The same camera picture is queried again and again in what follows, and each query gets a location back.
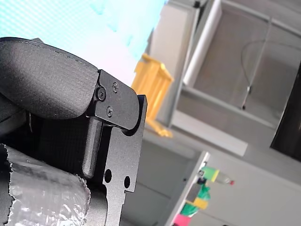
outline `gray wall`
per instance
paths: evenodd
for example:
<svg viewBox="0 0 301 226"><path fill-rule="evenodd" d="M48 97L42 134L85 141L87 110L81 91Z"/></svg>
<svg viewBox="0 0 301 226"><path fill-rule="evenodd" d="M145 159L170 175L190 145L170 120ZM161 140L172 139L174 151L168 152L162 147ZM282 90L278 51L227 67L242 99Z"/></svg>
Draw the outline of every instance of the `gray wall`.
<svg viewBox="0 0 301 226"><path fill-rule="evenodd" d="M137 226L152 226L163 214L189 160L143 141L134 193L126 194L122 217Z"/></svg>

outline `wire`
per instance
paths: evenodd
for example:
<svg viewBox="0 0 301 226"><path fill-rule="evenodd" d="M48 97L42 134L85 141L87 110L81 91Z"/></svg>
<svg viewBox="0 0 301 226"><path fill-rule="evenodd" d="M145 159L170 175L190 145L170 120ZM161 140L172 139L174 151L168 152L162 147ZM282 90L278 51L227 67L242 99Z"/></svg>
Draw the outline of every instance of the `wire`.
<svg viewBox="0 0 301 226"><path fill-rule="evenodd" d="M298 46L294 46L294 45L288 45L288 44L285 44L285 43L281 43L281 42L276 42L276 41L268 41L268 40L255 40L255 41L251 41L251 42L248 42L246 43L241 52L240 52L240 64L241 64L241 67L243 69L243 75L248 83L248 86L251 86L251 81L249 80L248 76L247 76L247 73L246 73L246 68L245 68L245 65L244 65L244 51L250 46L250 45L253 45L253 44L257 44L257 43L269 43L269 44L274 44L274 45L278 45L278 46L284 46L284 47L288 47L288 48L291 48L291 49L294 49L294 50L297 50L299 52L301 52L301 47L298 47Z"/></svg>

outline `screw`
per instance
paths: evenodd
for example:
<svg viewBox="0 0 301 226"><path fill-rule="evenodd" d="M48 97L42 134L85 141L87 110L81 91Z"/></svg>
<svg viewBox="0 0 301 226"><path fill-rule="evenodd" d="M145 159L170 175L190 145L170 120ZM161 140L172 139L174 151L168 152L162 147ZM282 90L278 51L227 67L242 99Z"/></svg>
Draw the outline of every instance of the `screw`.
<svg viewBox="0 0 301 226"><path fill-rule="evenodd" d="M113 82L113 92L114 93L117 93L118 92L118 83L115 81L115 82Z"/></svg>
<svg viewBox="0 0 301 226"><path fill-rule="evenodd" d="M105 89L104 87L100 87L98 88L97 92L96 92L96 96L100 101L104 101L105 100Z"/></svg>
<svg viewBox="0 0 301 226"><path fill-rule="evenodd" d="M113 108L111 106L107 107L107 116L110 118L113 115Z"/></svg>

